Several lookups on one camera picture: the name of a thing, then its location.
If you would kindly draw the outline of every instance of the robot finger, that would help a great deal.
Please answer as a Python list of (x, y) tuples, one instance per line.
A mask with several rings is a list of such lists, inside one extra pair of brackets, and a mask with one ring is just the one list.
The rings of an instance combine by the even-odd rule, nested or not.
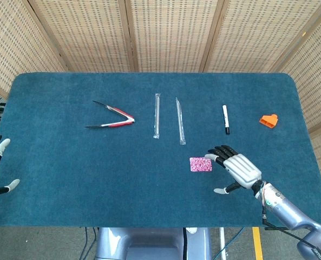
[(212, 161), (215, 161), (217, 164), (221, 165), (223, 168), (225, 168), (225, 165), (224, 165), (224, 159), (223, 158), (220, 158), (218, 155), (215, 155), (215, 154), (212, 154), (212, 153), (209, 153), (209, 154), (206, 154), (205, 155), (205, 158), (206, 159), (211, 159)]
[(228, 158), (234, 156), (234, 154), (232, 152), (230, 152), (228, 149), (226, 149), (222, 146), (216, 146), (215, 149), (217, 149), (218, 151), (221, 151)]
[(218, 155), (223, 160), (226, 160), (227, 158), (229, 158), (229, 156), (227, 156), (225, 153), (223, 153), (222, 151), (220, 151), (218, 149), (211, 149), (211, 150), (208, 150), (208, 152)]
[(233, 148), (231, 148), (228, 145), (222, 145), (223, 148), (227, 149), (229, 152), (231, 152), (233, 155), (237, 155), (238, 152), (236, 152)]

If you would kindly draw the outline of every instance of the table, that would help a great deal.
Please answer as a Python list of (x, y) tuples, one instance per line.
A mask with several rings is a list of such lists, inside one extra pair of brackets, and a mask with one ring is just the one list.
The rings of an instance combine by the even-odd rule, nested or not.
[[(154, 94), (160, 139), (154, 139)], [(179, 145), (175, 98), (186, 145)], [(135, 117), (114, 129), (85, 125)], [(230, 135), (221, 106), (228, 107)], [(277, 114), (274, 129), (259, 123)], [(0, 123), (10, 138), (0, 185), (0, 225), (261, 226), (251, 190), (213, 192), (233, 182), (218, 164), (191, 172), (190, 157), (227, 144), (247, 156), (307, 215), (321, 223), (321, 177), (294, 81), (255, 73), (27, 73), (14, 80)], [(268, 214), (270, 222), (277, 221)]]

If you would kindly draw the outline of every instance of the yellow floor line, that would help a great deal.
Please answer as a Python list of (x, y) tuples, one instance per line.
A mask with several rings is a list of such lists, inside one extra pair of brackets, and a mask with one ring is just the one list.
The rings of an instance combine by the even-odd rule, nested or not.
[(261, 249), (259, 228), (254, 226), (252, 230), (253, 230), (254, 249), (256, 251), (256, 260), (263, 260), (263, 251)]

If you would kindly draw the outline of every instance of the pink sponge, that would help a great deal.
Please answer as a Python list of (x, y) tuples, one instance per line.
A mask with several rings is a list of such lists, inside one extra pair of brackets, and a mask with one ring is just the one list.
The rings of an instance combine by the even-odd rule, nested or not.
[(212, 172), (211, 160), (204, 157), (191, 157), (189, 160), (192, 172)]

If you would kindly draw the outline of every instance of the orange object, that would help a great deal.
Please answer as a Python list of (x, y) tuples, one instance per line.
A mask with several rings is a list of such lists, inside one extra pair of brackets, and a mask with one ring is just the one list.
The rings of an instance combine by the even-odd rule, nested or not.
[(272, 114), (272, 115), (263, 115), (263, 117), (260, 119), (259, 122), (269, 128), (273, 128), (276, 126), (277, 121), (278, 121), (278, 116), (276, 114)]

